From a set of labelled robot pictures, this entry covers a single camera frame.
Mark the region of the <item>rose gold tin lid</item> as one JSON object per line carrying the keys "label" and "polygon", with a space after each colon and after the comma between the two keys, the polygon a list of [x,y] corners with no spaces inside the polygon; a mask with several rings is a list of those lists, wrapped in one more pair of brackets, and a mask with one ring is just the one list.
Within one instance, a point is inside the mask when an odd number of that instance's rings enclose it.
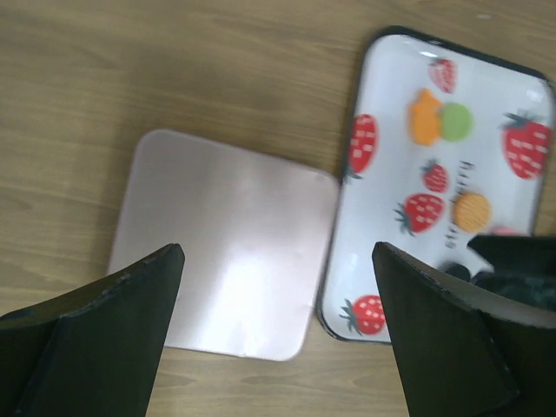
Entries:
{"label": "rose gold tin lid", "polygon": [[327,172],[153,130],[136,145],[108,270],[179,244],[167,346],[288,361],[308,332],[338,196]]}

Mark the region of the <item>green sandwich cookie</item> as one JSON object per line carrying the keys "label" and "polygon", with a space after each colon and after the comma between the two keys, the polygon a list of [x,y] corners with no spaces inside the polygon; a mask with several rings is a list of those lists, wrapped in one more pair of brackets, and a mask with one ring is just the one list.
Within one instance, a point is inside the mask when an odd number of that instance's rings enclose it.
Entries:
{"label": "green sandwich cookie", "polygon": [[461,103],[447,103],[439,113],[440,136],[449,142],[461,142],[473,129],[473,114]]}

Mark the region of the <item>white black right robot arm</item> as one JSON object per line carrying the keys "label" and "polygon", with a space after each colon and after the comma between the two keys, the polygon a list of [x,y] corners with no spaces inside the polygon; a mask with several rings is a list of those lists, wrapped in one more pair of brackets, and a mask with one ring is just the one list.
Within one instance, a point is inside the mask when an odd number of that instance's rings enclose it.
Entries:
{"label": "white black right robot arm", "polygon": [[553,236],[477,235],[467,246],[488,262],[471,283],[531,307],[555,310]]}

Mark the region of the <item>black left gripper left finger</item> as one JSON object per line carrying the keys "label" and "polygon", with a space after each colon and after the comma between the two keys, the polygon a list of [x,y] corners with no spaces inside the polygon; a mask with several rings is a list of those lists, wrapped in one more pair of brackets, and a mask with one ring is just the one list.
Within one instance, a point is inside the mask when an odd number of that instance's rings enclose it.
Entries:
{"label": "black left gripper left finger", "polygon": [[182,278],[169,244],[1,318],[3,416],[144,416]]}

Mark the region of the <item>orange cookie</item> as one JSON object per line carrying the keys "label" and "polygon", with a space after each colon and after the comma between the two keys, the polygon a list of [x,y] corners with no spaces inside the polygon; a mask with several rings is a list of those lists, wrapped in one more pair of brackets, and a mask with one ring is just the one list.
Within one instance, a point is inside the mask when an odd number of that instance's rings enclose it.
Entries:
{"label": "orange cookie", "polygon": [[422,89],[409,108],[409,130],[414,142],[431,147],[440,138],[442,102],[429,89]]}

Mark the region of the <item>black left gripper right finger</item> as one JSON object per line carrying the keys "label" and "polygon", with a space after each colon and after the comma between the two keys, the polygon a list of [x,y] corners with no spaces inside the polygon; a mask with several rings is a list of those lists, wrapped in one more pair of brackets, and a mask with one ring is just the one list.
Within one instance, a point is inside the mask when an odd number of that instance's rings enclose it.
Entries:
{"label": "black left gripper right finger", "polygon": [[412,416],[552,416],[555,310],[432,268],[387,242],[373,264]]}

